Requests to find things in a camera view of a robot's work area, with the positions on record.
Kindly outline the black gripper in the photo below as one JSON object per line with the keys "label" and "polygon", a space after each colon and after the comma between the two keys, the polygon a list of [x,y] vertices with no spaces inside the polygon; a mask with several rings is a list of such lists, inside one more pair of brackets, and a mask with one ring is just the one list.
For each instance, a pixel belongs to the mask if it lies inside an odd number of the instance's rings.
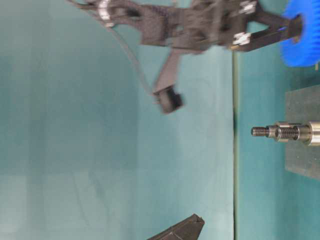
{"label": "black gripper", "polygon": [[142,4],[134,0],[88,0],[107,28],[126,25],[140,32],[141,44],[204,52],[213,45],[234,48],[250,43],[246,32],[250,0],[193,0],[189,7]]}

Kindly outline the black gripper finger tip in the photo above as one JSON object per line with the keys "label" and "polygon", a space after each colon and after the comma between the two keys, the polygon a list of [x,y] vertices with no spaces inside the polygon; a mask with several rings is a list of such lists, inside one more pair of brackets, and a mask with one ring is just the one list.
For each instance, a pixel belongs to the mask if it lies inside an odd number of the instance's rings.
{"label": "black gripper finger tip", "polygon": [[204,225],[204,219],[194,213],[166,230],[150,237],[149,240],[197,240],[201,235]]}

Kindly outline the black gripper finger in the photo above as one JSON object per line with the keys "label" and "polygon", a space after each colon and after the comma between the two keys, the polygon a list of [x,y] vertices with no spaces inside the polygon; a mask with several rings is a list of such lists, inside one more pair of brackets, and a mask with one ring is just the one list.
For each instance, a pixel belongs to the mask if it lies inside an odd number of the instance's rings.
{"label": "black gripper finger", "polygon": [[300,24],[292,23],[286,26],[267,28],[258,32],[239,32],[233,36],[232,51],[250,52],[278,42],[300,37]]}
{"label": "black gripper finger", "polygon": [[259,0],[253,0],[254,12],[248,16],[248,23],[256,22],[265,25],[266,28],[253,35],[267,35],[281,33],[283,35],[302,35],[304,20],[301,13],[291,16],[272,13],[264,9]]}

